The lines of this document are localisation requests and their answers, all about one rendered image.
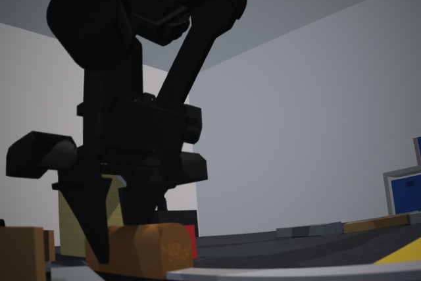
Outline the red cube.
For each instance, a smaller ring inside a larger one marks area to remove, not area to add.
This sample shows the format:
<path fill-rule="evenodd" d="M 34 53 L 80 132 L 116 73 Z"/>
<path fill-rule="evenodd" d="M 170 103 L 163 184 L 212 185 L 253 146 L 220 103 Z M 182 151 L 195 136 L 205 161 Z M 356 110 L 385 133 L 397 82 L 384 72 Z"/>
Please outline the red cube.
<path fill-rule="evenodd" d="M 185 226 L 185 228 L 189 232 L 189 235 L 191 238 L 191 251 L 192 251 L 193 259 L 197 258 L 197 250 L 196 250 L 196 242 L 195 242 L 195 226 L 187 225 Z"/>

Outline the tan wooden stick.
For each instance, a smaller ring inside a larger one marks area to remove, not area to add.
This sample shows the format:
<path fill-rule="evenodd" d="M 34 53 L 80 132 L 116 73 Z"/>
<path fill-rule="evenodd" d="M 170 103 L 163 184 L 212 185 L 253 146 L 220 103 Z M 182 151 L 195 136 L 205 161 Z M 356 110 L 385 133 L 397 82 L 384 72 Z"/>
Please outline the tan wooden stick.
<path fill-rule="evenodd" d="M 389 226 L 398 226 L 408 224 L 407 214 L 395 215 L 394 217 L 377 218 L 366 221 L 350 222 L 344 224 L 344 233 L 361 232 L 363 230 L 387 228 Z"/>

